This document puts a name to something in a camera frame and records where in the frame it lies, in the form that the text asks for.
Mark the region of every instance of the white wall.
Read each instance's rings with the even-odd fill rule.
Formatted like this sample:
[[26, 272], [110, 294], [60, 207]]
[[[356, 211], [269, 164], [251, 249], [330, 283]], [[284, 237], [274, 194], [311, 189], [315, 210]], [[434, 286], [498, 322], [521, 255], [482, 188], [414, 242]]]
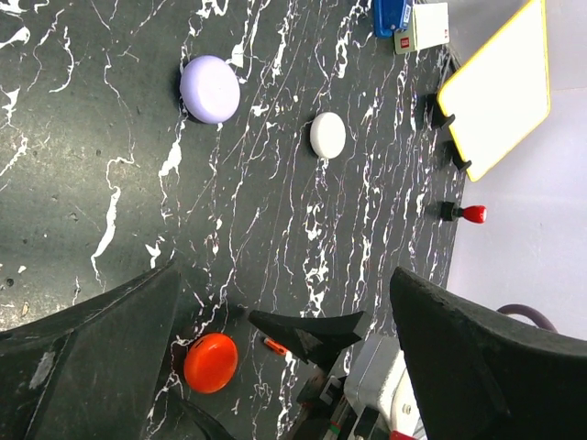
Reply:
[[459, 65], [464, 64], [526, 0], [423, 0], [448, 3], [450, 47]]
[[463, 205], [449, 290], [491, 308], [524, 303], [561, 333], [587, 339], [587, 2], [547, 0], [552, 110]]

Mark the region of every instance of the yellow-bordered white board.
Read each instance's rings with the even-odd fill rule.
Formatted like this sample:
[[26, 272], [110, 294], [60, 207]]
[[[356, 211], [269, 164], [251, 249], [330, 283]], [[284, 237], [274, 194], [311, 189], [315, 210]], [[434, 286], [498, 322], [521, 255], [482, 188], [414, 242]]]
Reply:
[[438, 92], [475, 182], [550, 112], [546, 0], [530, 0]]

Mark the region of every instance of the black marble table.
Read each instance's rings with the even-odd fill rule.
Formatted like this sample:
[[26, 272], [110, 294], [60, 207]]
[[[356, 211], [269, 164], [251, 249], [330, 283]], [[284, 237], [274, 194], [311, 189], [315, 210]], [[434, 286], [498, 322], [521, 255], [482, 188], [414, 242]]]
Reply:
[[[391, 333], [393, 269], [448, 276], [456, 227], [435, 206], [463, 178], [418, 100], [448, 54], [395, 56], [367, 3], [0, 0], [0, 329], [176, 258], [176, 355], [147, 437], [193, 438], [170, 392], [238, 438], [282, 437], [308, 368], [267, 350], [247, 310], [366, 310], [372, 332]], [[240, 79], [224, 125], [194, 122], [178, 96], [201, 54]], [[308, 142], [323, 111], [348, 127], [333, 160]], [[238, 375], [194, 395], [170, 365], [213, 330], [237, 342]]]

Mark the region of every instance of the black stand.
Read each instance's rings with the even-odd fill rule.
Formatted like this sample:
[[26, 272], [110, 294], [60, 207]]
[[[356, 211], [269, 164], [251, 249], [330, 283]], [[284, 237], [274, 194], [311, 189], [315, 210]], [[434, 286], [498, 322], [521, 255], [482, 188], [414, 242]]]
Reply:
[[342, 350], [367, 335], [370, 317], [358, 312], [334, 318], [297, 318], [252, 311], [249, 321], [303, 362], [330, 371]]
[[[438, 105], [437, 93], [432, 93], [429, 96], [430, 97], [427, 100], [432, 103], [432, 128], [435, 130], [447, 131], [450, 124], [455, 122], [456, 117], [454, 115], [445, 116], [442, 113], [442, 110]], [[457, 167], [457, 170], [459, 172], [466, 171], [471, 166], [471, 161], [464, 161], [462, 159], [454, 140], [449, 141], [447, 147], [450, 149], [450, 156], [452, 157], [452, 162], [455, 164], [455, 167]]]
[[0, 333], [0, 438], [142, 438], [179, 282], [170, 263]]
[[520, 323], [406, 269], [395, 270], [390, 291], [428, 438], [587, 432], [587, 342]]

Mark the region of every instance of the purple cable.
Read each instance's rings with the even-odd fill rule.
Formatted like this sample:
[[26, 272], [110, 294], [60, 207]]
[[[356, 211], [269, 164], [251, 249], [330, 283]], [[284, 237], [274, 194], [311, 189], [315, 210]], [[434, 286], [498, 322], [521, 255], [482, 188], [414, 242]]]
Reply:
[[519, 314], [521, 316], [528, 318], [538, 328], [542, 328], [543, 330], [549, 330], [549, 332], [558, 333], [554, 324], [551, 323], [544, 314], [542, 314], [536, 309], [533, 309], [530, 306], [523, 304], [507, 304], [497, 309], [497, 312], [499, 312], [500, 314], [508, 315]]

